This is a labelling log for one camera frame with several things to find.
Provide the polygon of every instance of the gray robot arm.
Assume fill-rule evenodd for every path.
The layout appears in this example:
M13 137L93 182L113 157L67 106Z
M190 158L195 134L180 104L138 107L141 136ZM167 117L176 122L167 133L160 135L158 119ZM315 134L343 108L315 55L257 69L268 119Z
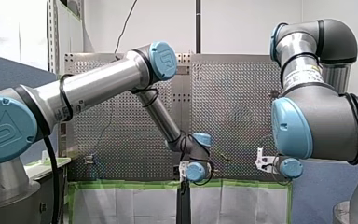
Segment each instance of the gray robot arm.
M153 97L148 89L156 82L168 80L176 73L174 51L164 42L153 43L128 51L120 61L110 63L89 72L55 81L38 88L19 86L0 91L0 111L6 111L12 120L1 120L0 128L7 128L11 134L21 133L15 140L0 131L0 163L10 161L25 151L33 142L49 136L54 126L69 120L101 102L124 91L136 93L145 105L153 121L168 142L181 137L181 132L173 122L163 103ZM173 151L179 148L170 147ZM195 142L186 146L185 153L200 160L207 174L209 152Z
M358 96L345 93L357 58L351 29L333 20L279 25L271 38L271 58L281 67L283 86L272 106L277 149L297 159L357 164ZM358 187L350 221L358 224Z
M358 124L348 100L339 95L349 76L349 69L342 73L341 68L357 58L351 30L333 20L279 26L271 57L281 66L284 88L272 107L280 152L300 159L354 161Z

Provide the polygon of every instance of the white paper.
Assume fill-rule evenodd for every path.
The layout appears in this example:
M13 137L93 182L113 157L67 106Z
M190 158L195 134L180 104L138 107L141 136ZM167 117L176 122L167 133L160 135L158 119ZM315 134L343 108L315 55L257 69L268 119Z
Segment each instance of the white paper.
M21 62L48 70L46 1L26 0L29 10L20 15Z
M0 11L0 37L19 37L19 17L13 13L4 14L5 11Z
M64 74L65 68L65 53L71 52L71 36L69 28L69 12L66 9L66 6L59 2L57 4L58 10L58 29L60 36L60 70L59 74Z
M69 14L69 28L71 37L71 53L83 52L83 26L79 18Z
M20 42L18 38L0 37L0 57L20 61Z

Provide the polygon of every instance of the metal rod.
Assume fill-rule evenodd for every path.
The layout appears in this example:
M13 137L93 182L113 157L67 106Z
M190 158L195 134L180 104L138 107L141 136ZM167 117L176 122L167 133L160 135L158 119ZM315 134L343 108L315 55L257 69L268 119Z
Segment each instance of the metal rod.
M129 51L118 62L66 78L63 90L76 115L124 91L145 88L148 83L149 72L145 60L137 52ZM23 88L36 102L51 130L69 115L60 92L60 81L36 89Z
M201 54L201 0L196 0L196 53Z

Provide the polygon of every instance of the perforated metal panel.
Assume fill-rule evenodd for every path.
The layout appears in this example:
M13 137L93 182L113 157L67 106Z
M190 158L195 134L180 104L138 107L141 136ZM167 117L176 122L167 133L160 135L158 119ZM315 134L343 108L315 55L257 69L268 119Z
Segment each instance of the perforated metal panel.
M212 160L224 178L266 179L255 168L256 149L275 155L271 91L280 69L268 56L193 55L191 130L213 137Z
M113 54L68 54L65 67L67 73L78 74L115 60ZM159 82L155 87L171 111L171 82ZM67 153L74 158L68 173L71 180L172 179L172 153L131 93L124 92L94 106L67 126ZM86 164L85 158L90 155L94 155L93 164Z

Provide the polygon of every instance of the blue joint cap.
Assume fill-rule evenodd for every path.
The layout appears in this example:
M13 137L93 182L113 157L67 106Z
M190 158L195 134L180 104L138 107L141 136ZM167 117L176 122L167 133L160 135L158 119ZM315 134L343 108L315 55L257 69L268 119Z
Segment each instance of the blue joint cap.
M0 96L0 163L19 157L34 142L37 123L22 103Z
M271 119L275 146L280 153L299 159L312 155L310 126L295 102L285 97L275 100Z
M203 146L212 146L212 137L207 133L193 133L193 137Z
M157 78L169 80L176 74L175 51L165 42L154 42L149 49L150 63Z
M200 182L206 176L205 168L198 162L191 162L187 166L186 178L191 182Z
M281 174L291 179L301 177L303 170L301 162L294 158L286 159L280 165Z

